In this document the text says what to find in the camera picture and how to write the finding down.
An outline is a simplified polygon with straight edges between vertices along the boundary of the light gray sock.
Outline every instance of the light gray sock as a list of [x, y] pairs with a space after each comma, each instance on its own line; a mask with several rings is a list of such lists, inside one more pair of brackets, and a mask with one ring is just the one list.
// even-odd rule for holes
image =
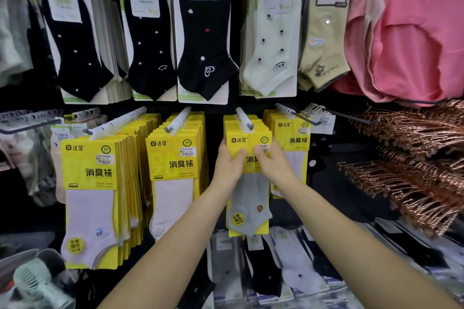
[[261, 172], [242, 174], [237, 182], [227, 211], [229, 229], [247, 236], [272, 217], [269, 210], [269, 180]]
[[211, 263], [212, 281], [214, 288], [214, 300], [222, 301], [228, 297], [232, 299], [242, 298], [242, 293], [229, 293], [232, 285], [240, 283], [240, 274], [235, 268], [235, 240], [228, 236], [227, 232], [214, 234], [211, 237]]

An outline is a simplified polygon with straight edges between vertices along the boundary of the pink fabric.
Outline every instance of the pink fabric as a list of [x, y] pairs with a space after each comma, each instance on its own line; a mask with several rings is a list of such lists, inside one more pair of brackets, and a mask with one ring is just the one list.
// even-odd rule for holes
[[375, 87], [410, 100], [462, 96], [462, 1], [385, 0], [385, 12], [374, 27], [368, 64]]
[[364, 16], [366, 14], [367, 1], [350, 0], [344, 49], [345, 58], [352, 73], [350, 72], [336, 81], [332, 85], [332, 88], [345, 94], [365, 95], [378, 103], [392, 101], [394, 97], [385, 95], [373, 86], [371, 77], [368, 74], [364, 51]]

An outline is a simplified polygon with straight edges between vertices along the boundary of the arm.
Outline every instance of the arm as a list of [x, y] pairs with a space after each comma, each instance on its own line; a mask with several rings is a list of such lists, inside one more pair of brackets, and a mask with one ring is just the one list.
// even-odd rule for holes
[[174, 309], [243, 171], [247, 152], [232, 159], [223, 141], [211, 185], [140, 259], [98, 309]]
[[368, 309], [458, 309], [451, 296], [410, 266], [314, 189], [300, 181], [273, 140], [270, 157], [255, 147], [262, 172], [276, 184], [311, 236]]

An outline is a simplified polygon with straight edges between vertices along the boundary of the hand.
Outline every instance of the hand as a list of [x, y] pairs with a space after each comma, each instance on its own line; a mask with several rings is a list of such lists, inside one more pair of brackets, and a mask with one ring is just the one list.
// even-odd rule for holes
[[243, 163], [246, 157], [247, 150], [242, 148], [235, 158], [232, 159], [224, 138], [217, 153], [214, 177], [212, 178], [211, 185], [226, 190], [230, 194], [242, 175]]
[[261, 172], [279, 189], [299, 181], [275, 138], [272, 139], [269, 157], [259, 145], [253, 148], [253, 152], [261, 165]]

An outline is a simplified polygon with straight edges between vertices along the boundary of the left hand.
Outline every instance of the left hand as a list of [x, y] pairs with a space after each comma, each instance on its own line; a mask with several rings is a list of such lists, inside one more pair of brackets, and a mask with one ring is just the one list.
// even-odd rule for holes
[[216, 166], [214, 168], [214, 177], [211, 186], [224, 190], [226, 193], [232, 193], [237, 181], [243, 172], [243, 163], [247, 157], [247, 150], [239, 150], [234, 159], [232, 159], [225, 138], [222, 140], [217, 153]]

